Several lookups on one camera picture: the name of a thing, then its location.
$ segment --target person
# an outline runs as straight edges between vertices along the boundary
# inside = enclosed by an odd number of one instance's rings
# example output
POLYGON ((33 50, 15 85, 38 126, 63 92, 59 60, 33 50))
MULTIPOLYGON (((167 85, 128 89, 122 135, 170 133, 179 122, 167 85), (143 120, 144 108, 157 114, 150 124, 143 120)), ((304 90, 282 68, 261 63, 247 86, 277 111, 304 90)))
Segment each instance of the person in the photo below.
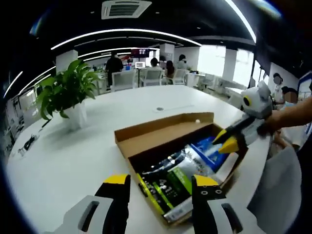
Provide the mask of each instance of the person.
MULTIPOLYGON (((274 131, 284 128, 293 127, 298 125, 305 125, 312 122, 312 96, 304 99, 300 103, 285 107, 281 111, 273 111, 272 115, 266 119, 263 125, 261 125, 257 132, 261 136, 265 136, 267 133, 273 133, 274 131)), ((291 230, 288 233, 304 233, 305 227, 309 225, 306 214, 309 214, 311 204, 311 145, 312 134, 309 135, 307 141, 302 148, 297 152, 299 159, 302 182, 301 182, 301 194, 302 201, 299 211, 299 216, 293 224, 291 230)))
POLYGON ((284 95, 282 91, 282 83, 283 83, 283 78, 280 76, 279 73, 275 73, 273 75, 273 81, 275 83, 275 89, 274 89, 274 104, 278 105, 277 109, 280 109, 284 103, 284 95))
POLYGON ((186 57, 185 55, 180 55, 179 56, 179 62, 177 63, 177 68, 178 69, 187 69, 187 62, 186 62, 186 57))
MULTIPOLYGON (((283 94, 285 96, 285 104, 281 108, 284 110, 291 107, 298 102, 298 92, 293 88, 283 87, 283 94)), ((285 149, 287 146, 292 146, 297 151, 304 141, 305 126, 285 127, 277 130, 274 134, 273 144, 270 148, 270 155, 276 155, 280 150, 285 149)))
POLYGON ((107 71, 107 79, 108 79, 108 88, 113 85, 113 78, 112 73, 113 72, 120 72, 123 69, 123 64, 121 59, 118 58, 115 51, 112 51, 111 58, 106 63, 105 70, 107 71))
POLYGON ((168 78, 173 78, 175 74, 175 67, 172 61, 167 61, 165 75, 168 78))
POLYGON ((152 70, 162 70, 161 67, 158 66, 158 60, 156 58, 152 58, 151 59, 151 68, 149 69, 152 69, 152 70))

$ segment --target column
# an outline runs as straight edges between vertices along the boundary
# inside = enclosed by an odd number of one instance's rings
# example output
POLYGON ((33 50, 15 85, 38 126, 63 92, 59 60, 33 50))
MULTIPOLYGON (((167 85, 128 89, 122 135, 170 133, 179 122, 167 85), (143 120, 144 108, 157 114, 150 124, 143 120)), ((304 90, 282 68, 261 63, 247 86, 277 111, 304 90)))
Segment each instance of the column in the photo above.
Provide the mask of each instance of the column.
POLYGON ((172 44, 162 44, 159 46, 160 54, 159 56, 164 56, 166 61, 173 61, 174 60, 174 52, 175 52, 175 45, 172 44))
POLYGON ((78 59, 78 52, 76 50, 67 51, 56 58, 57 73, 66 71, 72 61, 78 59))
POLYGON ((226 49, 222 78, 233 81, 237 50, 226 49))

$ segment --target cardboard box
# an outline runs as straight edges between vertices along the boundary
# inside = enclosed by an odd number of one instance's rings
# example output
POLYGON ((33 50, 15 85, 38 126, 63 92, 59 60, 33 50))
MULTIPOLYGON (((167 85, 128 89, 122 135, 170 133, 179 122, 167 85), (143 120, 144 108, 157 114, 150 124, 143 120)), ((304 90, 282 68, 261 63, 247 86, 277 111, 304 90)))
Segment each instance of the cardboard box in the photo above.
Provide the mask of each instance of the cardboard box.
MULTIPOLYGON (((169 155, 183 149, 185 145, 198 142, 210 136, 217 136, 222 130, 214 123, 213 113, 189 113, 171 116, 131 126, 115 131, 115 141, 121 153, 128 162, 132 178, 140 184, 137 172, 142 171, 146 164, 156 164, 169 155)), ((228 178, 221 188, 228 190, 230 178, 241 163, 247 149, 238 152, 236 161, 228 178)), ((160 220, 168 225, 157 212, 150 199, 146 199, 160 220)), ((191 216, 191 212, 169 225, 176 225, 191 216)))

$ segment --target led strip light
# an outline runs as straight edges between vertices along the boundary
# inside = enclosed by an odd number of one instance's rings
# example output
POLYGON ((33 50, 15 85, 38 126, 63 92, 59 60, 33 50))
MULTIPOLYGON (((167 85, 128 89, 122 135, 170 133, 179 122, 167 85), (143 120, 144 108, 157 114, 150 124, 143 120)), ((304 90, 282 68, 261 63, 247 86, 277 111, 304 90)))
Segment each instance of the led strip light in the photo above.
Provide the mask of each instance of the led strip light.
POLYGON ((5 97, 5 95, 9 92, 10 88, 12 87, 12 85, 15 83, 15 81, 21 76, 21 74, 23 73, 23 71, 21 71, 16 77, 15 79, 12 81, 12 83, 9 85, 9 87, 6 89, 3 98, 5 97))
POLYGON ((43 81, 44 79, 48 78, 51 74, 46 75, 44 78, 42 78, 41 80, 37 81, 33 86, 35 86, 36 84, 39 84, 41 81, 43 81))
POLYGON ((190 40, 190 39, 187 39, 187 38, 183 38, 183 37, 180 37, 180 36, 177 36, 177 35, 174 35, 174 34, 170 34, 170 33, 164 33, 164 32, 160 32, 160 31, 147 30, 147 29, 120 28, 120 29, 101 30, 101 31, 96 31, 96 32, 92 32, 92 33, 83 34, 83 35, 80 35, 80 36, 77 36, 77 37, 68 39, 68 40, 66 40, 66 41, 63 41, 62 43, 53 46, 53 47, 51 48, 51 50, 54 50, 54 49, 60 47, 61 45, 67 44, 67 43, 69 43, 69 42, 71 42, 71 41, 74 41, 74 40, 77 40, 77 39, 79 39, 79 38, 83 38, 83 37, 87 37, 87 36, 91 36, 91 35, 96 35, 96 34, 102 34, 102 33, 112 33, 112 32, 143 32, 143 33, 154 33, 154 34, 165 35, 165 36, 177 38, 177 39, 180 39, 180 40, 188 41, 188 42, 193 43, 193 44, 195 44, 195 45, 201 46, 201 44, 198 43, 198 42, 196 42, 196 41, 193 41, 193 40, 190 40))
POLYGON ((50 69, 46 70, 45 72, 42 72, 39 76, 37 76, 36 78, 34 78, 31 82, 29 82, 24 88, 22 88, 22 90, 19 92, 19 95, 32 83, 34 82, 36 79, 38 79, 39 77, 41 77, 42 75, 44 75, 45 73, 47 73, 48 71, 51 71, 53 68, 56 68, 56 66, 51 67, 50 69))
MULTIPOLYGON (((117 55, 129 55, 129 54, 131 54, 131 53, 130 53, 130 52, 127 52, 127 53, 118 53, 117 55)), ((99 58, 109 57, 109 56, 112 56, 112 54, 101 55, 101 56, 97 56, 97 57, 93 57, 93 58, 87 58, 87 59, 84 59, 83 61, 89 61, 89 60, 99 59, 99 58)))
POLYGON ((246 26, 248 32, 250 33, 250 36, 253 38, 253 41, 256 43, 255 33, 253 32, 252 27, 250 26, 250 24, 246 20, 246 18, 243 15, 243 13, 238 9, 238 7, 235 5, 235 3, 232 2, 232 0, 225 0, 225 1, 226 1, 226 3, 228 5, 230 5, 230 7, 235 11, 235 13, 238 15, 238 17, 243 21, 243 23, 246 26))
POLYGON ((88 54, 84 54, 84 55, 80 55, 78 56, 78 58, 87 56, 87 55, 93 55, 93 54, 97 54, 97 53, 103 53, 103 52, 110 52, 110 51, 114 51, 114 50, 134 50, 134 49, 149 49, 149 50, 159 50, 158 48, 138 48, 138 47, 124 47, 124 48, 116 48, 116 49, 109 49, 109 50, 99 50, 99 51, 94 51, 88 54))

